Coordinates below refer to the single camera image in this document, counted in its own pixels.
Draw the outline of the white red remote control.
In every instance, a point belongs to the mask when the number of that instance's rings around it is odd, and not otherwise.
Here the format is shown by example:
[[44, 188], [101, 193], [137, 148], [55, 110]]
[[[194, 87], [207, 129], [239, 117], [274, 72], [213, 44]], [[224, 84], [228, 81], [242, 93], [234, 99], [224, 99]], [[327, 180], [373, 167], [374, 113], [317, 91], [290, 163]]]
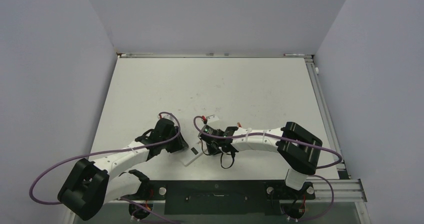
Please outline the white red remote control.
[[200, 146], [191, 146], [187, 150], [184, 150], [181, 153], [180, 161], [185, 166], [188, 167], [196, 159], [198, 159], [203, 154]]

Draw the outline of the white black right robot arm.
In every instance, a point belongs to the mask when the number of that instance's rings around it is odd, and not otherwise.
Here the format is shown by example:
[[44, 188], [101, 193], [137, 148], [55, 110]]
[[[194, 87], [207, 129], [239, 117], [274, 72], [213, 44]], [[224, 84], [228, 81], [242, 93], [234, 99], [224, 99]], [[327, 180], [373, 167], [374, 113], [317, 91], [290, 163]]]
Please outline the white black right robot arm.
[[225, 130], [204, 125], [198, 137], [211, 152], [224, 152], [233, 158], [242, 151], [267, 151], [280, 154], [289, 165], [282, 191], [289, 198], [297, 197], [308, 176], [317, 170], [323, 142], [317, 136], [289, 121], [275, 129], [251, 129], [229, 126]]

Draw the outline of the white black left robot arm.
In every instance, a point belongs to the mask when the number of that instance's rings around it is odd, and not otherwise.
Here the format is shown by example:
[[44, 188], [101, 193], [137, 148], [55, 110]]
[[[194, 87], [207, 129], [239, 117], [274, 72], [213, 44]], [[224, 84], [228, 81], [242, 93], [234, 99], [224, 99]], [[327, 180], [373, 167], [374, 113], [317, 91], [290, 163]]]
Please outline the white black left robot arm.
[[162, 150], [175, 153], [188, 148], [181, 135], [180, 122], [172, 115], [161, 117], [123, 149], [88, 160], [79, 159], [58, 192], [58, 201], [82, 220], [94, 217], [104, 204], [123, 196], [143, 199], [150, 180], [134, 166], [158, 156]]

